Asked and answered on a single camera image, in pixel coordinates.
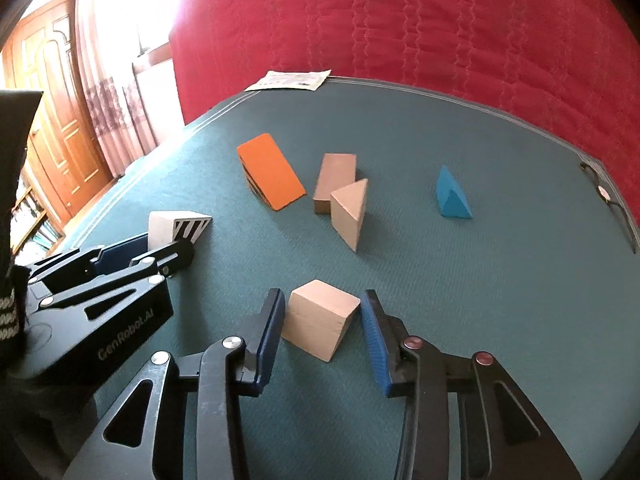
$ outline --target bookshelf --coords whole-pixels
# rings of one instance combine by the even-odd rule
[[[20,175],[11,218],[11,249],[16,264],[29,265],[56,250],[64,235],[44,209],[24,172]]]

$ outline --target window curtain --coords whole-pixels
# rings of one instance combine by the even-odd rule
[[[76,0],[82,90],[113,176],[158,145],[132,68],[140,55],[135,5],[136,0]]]

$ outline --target black cord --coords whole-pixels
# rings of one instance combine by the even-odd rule
[[[598,172],[595,170],[595,168],[591,164],[587,164],[586,162],[581,162],[580,169],[585,172],[586,170],[591,170],[591,174],[594,176],[594,179],[592,178],[591,181],[593,182],[596,192],[598,193],[600,198],[604,200],[604,202],[609,206],[609,208],[611,208],[611,206],[614,205],[620,209],[620,212],[622,213],[622,216],[625,219],[626,228],[629,230],[629,235],[631,236],[631,249],[634,252],[634,254],[636,254],[638,251],[638,240],[636,239],[636,231],[633,229],[633,226],[631,224],[631,218],[629,218],[628,212],[626,212],[626,209],[622,206],[620,202],[616,202],[615,200],[611,199],[611,197],[609,196],[609,193],[602,187],[602,184],[600,183],[600,176],[598,175]]]

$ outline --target toy block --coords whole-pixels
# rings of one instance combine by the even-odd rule
[[[238,146],[238,157],[249,187],[278,211],[306,191],[269,134]]]
[[[367,204],[367,184],[363,178],[331,193],[331,224],[355,252]]]
[[[325,153],[314,193],[314,212],[331,212],[331,193],[356,181],[356,156],[349,153]]]
[[[210,223],[209,215],[193,211],[152,211],[149,213],[148,250],[159,249],[180,238],[194,244]]]
[[[282,337],[329,362],[359,305],[359,298],[313,280],[291,293]]]
[[[473,218],[465,193],[446,166],[440,170],[440,176],[436,183],[436,197],[442,216]]]

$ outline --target red curtain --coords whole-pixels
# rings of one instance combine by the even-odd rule
[[[609,0],[182,0],[171,46],[187,122],[267,70],[419,86],[591,153],[640,217],[640,48]]]

